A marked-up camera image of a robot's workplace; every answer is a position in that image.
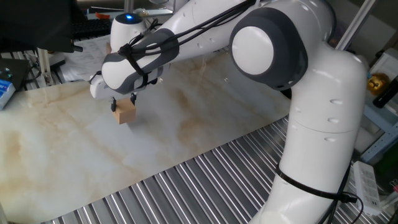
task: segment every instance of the paper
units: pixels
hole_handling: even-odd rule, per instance
[[[106,56],[106,44],[110,35],[76,42],[83,52],[65,54],[65,65],[61,71],[66,81],[90,80],[90,76],[101,70]]]

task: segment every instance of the power strip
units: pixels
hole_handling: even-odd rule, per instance
[[[381,213],[381,204],[373,167],[359,161],[354,163],[353,167],[356,195],[363,201],[364,213],[379,215]]]

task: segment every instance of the black cable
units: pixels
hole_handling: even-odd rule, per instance
[[[217,25],[220,24],[221,22],[225,21],[225,20],[228,19],[229,17],[234,16],[234,15],[236,15],[236,14],[239,14],[240,12],[241,12],[241,11],[235,11],[235,12],[230,13],[230,14],[231,14],[230,16],[227,15],[227,17],[222,17],[222,18],[218,19],[216,22],[210,24],[209,26],[202,28],[202,30],[199,31],[199,32],[197,32],[196,34],[193,34],[193,35],[190,36],[189,38],[187,38],[187,39],[185,39],[185,40],[179,42],[178,44],[175,44],[175,45],[173,45],[173,46],[167,47],[166,49],[162,49],[162,50],[158,50],[158,51],[156,51],[156,52],[150,52],[150,53],[147,53],[147,52],[143,52],[143,53],[134,53],[134,52],[133,52],[132,55],[133,55],[133,56],[150,56],[150,55],[161,54],[161,53],[163,53],[163,52],[165,52],[165,51],[168,51],[168,50],[170,50],[170,49],[172,49],[172,48],[174,48],[174,47],[178,47],[178,46],[181,46],[181,45],[183,45],[183,44],[186,44],[187,42],[193,40],[194,38],[196,38],[196,37],[198,37],[198,36],[200,36],[200,35],[202,35],[203,33],[205,33],[206,31],[210,30],[211,28],[214,28],[215,26],[217,26]]]
[[[25,80],[25,83],[31,83],[31,82],[33,82],[34,80],[36,80],[37,78],[39,78],[41,74],[42,74],[42,71],[39,71],[39,72],[37,73],[37,75],[36,75],[34,78],[26,79],[26,80]]]
[[[394,214],[391,216],[390,220],[388,221],[387,224],[392,224],[392,220],[396,217],[396,215],[398,215],[398,209],[396,210],[396,212],[394,212]]]
[[[165,41],[163,41],[163,42],[161,42],[161,43],[158,43],[158,44],[155,44],[155,45],[151,45],[150,47],[144,47],[144,48],[142,48],[142,49],[134,49],[134,51],[136,51],[136,52],[139,52],[139,51],[145,52],[146,50],[154,50],[154,49],[157,49],[157,48],[159,48],[160,46],[162,46],[162,45],[164,45],[164,44],[166,44],[166,43],[169,43],[169,42],[171,42],[171,41],[173,41],[173,40],[175,40],[175,39],[181,38],[181,37],[183,37],[183,36],[185,36],[185,35],[187,35],[187,34],[190,34],[190,33],[193,32],[193,31],[196,31],[196,30],[199,30],[199,29],[204,29],[204,26],[206,26],[206,25],[208,25],[208,24],[210,24],[210,23],[212,23],[212,22],[214,22],[214,21],[217,21],[217,20],[220,19],[220,18],[223,18],[224,16],[227,16],[228,14],[231,14],[232,12],[235,12],[237,9],[241,9],[241,8],[247,7],[247,8],[245,8],[245,10],[246,10],[246,9],[248,9],[249,7],[251,7],[255,2],[256,2],[256,0],[247,0],[247,1],[244,1],[244,2],[242,2],[242,3],[240,3],[240,4],[236,5],[236,6],[232,7],[231,9],[228,9],[227,11],[225,11],[225,12],[223,12],[223,13],[221,13],[221,14],[215,16],[215,17],[213,17],[213,18],[211,18],[211,19],[209,19],[209,20],[207,20],[207,21],[205,21],[205,22],[202,22],[201,24],[199,24],[199,25],[197,25],[197,26],[195,26],[195,27],[192,27],[192,28],[189,29],[189,30],[186,30],[185,32],[176,34],[176,35],[174,35],[174,36],[168,38],[167,40],[165,40]]]
[[[219,27],[219,26],[222,26],[222,25],[224,25],[224,24],[227,24],[227,23],[231,22],[232,20],[238,18],[238,17],[239,17],[241,14],[243,14],[243,13],[244,13],[244,11],[241,11],[240,13],[238,13],[237,15],[235,15],[234,17],[230,18],[228,21],[222,22],[222,23],[218,24],[218,25],[215,26],[215,27]]]
[[[347,184],[348,181],[348,177],[349,177],[349,170],[351,169],[351,165],[348,166],[347,171],[343,177],[343,181],[341,181],[340,187],[337,191],[337,194],[342,194],[344,191],[344,188]],[[323,224],[326,219],[329,217],[328,223],[332,221],[333,217],[335,216],[335,211],[337,208],[337,200],[332,201],[332,203],[330,204],[328,210],[326,211],[326,213],[323,215],[323,217],[321,218],[321,220],[318,222],[318,224]]]
[[[362,201],[362,199],[360,199],[356,194],[352,194],[352,193],[349,193],[349,192],[343,192],[343,194],[347,194],[347,195],[356,197],[356,198],[359,200],[359,202],[361,202],[361,210],[359,211],[359,214],[358,214],[358,216],[354,219],[354,221],[351,222],[351,224],[355,224],[356,221],[359,220],[359,218],[361,217],[361,215],[362,215],[362,213],[363,213],[363,201]]]
[[[35,77],[33,77],[33,78],[31,78],[31,79],[25,79],[25,83],[31,83],[31,82],[33,82],[34,80],[36,80],[37,78],[40,77],[40,75],[42,74],[42,71],[40,71],[40,70],[38,69],[38,67],[39,67],[39,63],[37,63],[37,62],[34,63],[34,64],[30,67],[30,69],[27,71],[27,73],[31,72],[31,71],[33,70],[33,68],[36,68],[39,72],[36,74]]]

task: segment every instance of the yellow object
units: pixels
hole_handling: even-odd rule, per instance
[[[372,78],[368,80],[368,90],[377,96],[382,93],[390,84],[390,78],[384,73],[372,74]]]

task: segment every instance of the black strap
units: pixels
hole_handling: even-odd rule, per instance
[[[126,57],[126,59],[130,62],[131,66],[136,70],[138,75],[142,76],[142,85],[139,86],[138,88],[142,88],[146,85],[148,85],[148,74],[145,73],[141,67],[138,65],[136,62],[136,59],[132,56],[132,48],[129,44],[124,45],[123,47],[120,48],[119,54],[123,55]]]
[[[351,197],[347,194],[333,194],[333,193],[328,193],[328,192],[323,192],[321,190],[317,190],[317,189],[313,189],[311,187],[308,187],[306,185],[303,185],[299,182],[297,182],[296,180],[290,178],[289,176],[287,176],[286,174],[284,174],[280,169],[279,166],[277,167],[276,170],[277,174],[279,175],[280,178],[282,178],[284,181],[288,182],[289,184],[293,185],[294,187],[303,190],[307,193],[319,196],[319,197],[323,197],[323,198],[328,198],[331,200],[339,200],[343,203],[355,203],[357,201],[357,198]]]

